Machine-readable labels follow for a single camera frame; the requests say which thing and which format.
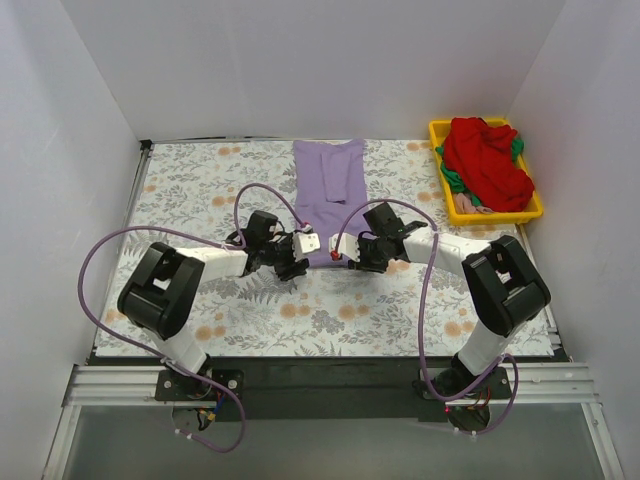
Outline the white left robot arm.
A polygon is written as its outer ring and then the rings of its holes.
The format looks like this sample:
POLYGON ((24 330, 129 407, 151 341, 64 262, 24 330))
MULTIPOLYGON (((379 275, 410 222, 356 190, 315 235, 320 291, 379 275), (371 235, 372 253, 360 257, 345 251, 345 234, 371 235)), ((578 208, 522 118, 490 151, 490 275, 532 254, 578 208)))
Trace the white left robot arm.
POLYGON ((173 386, 188 398, 238 394, 243 376, 216 372, 188 326, 200 286, 241 278, 263 266, 271 267, 279 280, 289 281, 306 274, 309 256, 320 247, 310 225, 288 232, 277 216, 256 211, 245 227, 219 246, 173 248, 153 243, 123 287, 117 308, 151 340, 179 376, 173 386))

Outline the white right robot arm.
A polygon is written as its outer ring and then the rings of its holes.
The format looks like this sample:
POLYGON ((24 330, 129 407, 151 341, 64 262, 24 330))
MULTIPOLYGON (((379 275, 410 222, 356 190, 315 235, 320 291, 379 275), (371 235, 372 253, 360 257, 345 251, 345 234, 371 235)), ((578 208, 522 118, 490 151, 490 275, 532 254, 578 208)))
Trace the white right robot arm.
POLYGON ((478 317, 472 333, 435 378, 428 374, 426 356, 419 360, 431 397, 443 402, 475 397, 507 359, 513 338, 550 303, 550 291, 515 237, 481 241, 441 233, 428 215, 404 223, 393 204, 376 200, 357 207, 366 229, 356 235, 340 229, 329 240, 330 255, 333 260, 346 258, 354 270, 382 273, 390 261, 402 260, 425 265, 426 279, 435 269, 464 279, 478 317))

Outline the purple t shirt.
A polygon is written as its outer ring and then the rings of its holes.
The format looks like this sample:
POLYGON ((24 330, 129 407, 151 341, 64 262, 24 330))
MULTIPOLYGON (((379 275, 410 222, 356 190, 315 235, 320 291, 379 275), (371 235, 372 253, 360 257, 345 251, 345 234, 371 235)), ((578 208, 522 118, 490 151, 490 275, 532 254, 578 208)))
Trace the purple t shirt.
POLYGON ((295 211, 318 233, 321 249, 309 257, 312 268, 343 264, 329 253, 329 238, 338 233, 346 217, 368 200, 364 178, 365 141, 342 144, 296 140, 295 211))

